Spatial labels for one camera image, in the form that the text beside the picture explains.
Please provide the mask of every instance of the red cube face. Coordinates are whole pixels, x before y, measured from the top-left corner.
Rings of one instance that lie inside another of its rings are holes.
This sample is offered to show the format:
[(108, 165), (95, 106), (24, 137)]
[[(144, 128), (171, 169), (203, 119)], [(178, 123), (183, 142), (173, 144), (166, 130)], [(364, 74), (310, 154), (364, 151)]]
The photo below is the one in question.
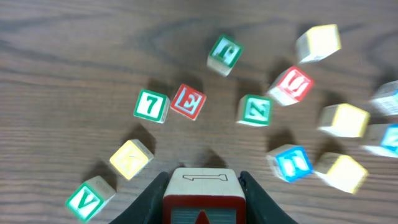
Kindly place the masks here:
[(196, 120), (205, 101), (206, 95), (182, 84), (170, 107), (184, 116)]
[(280, 79), (277, 86), (289, 97), (301, 101), (311, 89), (313, 80), (298, 67), (290, 67)]

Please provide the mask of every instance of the green cube face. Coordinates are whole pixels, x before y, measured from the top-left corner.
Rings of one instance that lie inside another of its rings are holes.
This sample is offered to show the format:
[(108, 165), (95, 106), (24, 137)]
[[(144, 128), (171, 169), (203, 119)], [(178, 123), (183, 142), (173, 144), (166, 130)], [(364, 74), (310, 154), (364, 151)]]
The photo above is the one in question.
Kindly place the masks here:
[(141, 90), (136, 109), (134, 110), (134, 116), (162, 123), (165, 108), (168, 107), (166, 105), (168, 101), (169, 99), (166, 95), (154, 91)]
[(251, 126), (268, 126), (271, 121), (272, 100), (263, 96), (246, 95), (240, 102), (238, 122)]
[(243, 46), (226, 35), (221, 35), (209, 53), (209, 57), (232, 68), (241, 56)]
[(83, 183), (65, 205), (76, 217), (86, 223), (101, 210), (103, 204), (103, 198), (89, 185)]

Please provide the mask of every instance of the blue cube face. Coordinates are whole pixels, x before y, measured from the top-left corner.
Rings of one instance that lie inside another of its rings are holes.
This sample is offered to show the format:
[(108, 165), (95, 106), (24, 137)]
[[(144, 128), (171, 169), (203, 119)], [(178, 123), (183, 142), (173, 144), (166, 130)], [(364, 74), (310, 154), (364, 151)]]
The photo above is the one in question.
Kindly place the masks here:
[(381, 146), (398, 154), (398, 124), (392, 124), (387, 128)]
[(312, 173), (312, 165), (302, 146), (297, 146), (285, 151), (275, 159), (278, 163), (280, 172), (287, 182), (294, 182)]

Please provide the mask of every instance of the yellow cube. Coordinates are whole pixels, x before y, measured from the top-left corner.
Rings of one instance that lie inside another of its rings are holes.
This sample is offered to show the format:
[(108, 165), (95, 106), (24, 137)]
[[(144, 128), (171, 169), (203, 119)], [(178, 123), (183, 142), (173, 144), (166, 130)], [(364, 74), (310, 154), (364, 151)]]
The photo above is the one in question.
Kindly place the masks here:
[(319, 130), (338, 137), (362, 137), (370, 114), (347, 103), (327, 106), (323, 109)]
[(140, 140), (135, 139), (124, 143), (109, 161), (123, 177), (131, 180), (153, 158), (154, 155), (150, 150)]
[(315, 26), (306, 31), (296, 43), (298, 62), (317, 62), (341, 49), (336, 24)]
[(315, 165), (315, 174), (328, 185), (355, 194), (368, 171), (350, 156), (327, 152)]

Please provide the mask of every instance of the dark wooden surface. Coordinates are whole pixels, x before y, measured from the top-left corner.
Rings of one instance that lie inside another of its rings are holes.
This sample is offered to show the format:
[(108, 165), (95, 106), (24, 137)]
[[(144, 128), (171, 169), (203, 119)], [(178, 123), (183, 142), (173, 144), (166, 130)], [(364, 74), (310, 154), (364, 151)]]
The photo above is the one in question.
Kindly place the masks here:
[[(316, 130), (322, 107), (368, 104), (397, 79), (395, 0), (0, 0), (0, 223), (76, 223), (64, 203), (81, 182), (102, 174), (118, 194), (94, 217), (119, 215), (161, 171), (179, 166), (247, 170), (299, 223), (398, 223), (398, 162)], [(317, 24), (339, 25), (343, 49), (301, 68), (315, 79), (302, 103), (275, 106), (272, 124), (235, 124), (237, 101), (264, 94), (294, 64), (294, 42)], [(220, 34), (245, 46), (227, 78), (206, 68)], [(169, 111), (165, 124), (133, 118), (143, 88), (172, 97), (179, 84), (208, 99), (192, 122)], [(129, 138), (155, 151), (126, 182), (108, 167)], [(269, 149), (303, 145), (312, 162), (343, 151), (370, 173), (357, 195), (316, 176), (296, 184), (274, 177)]]

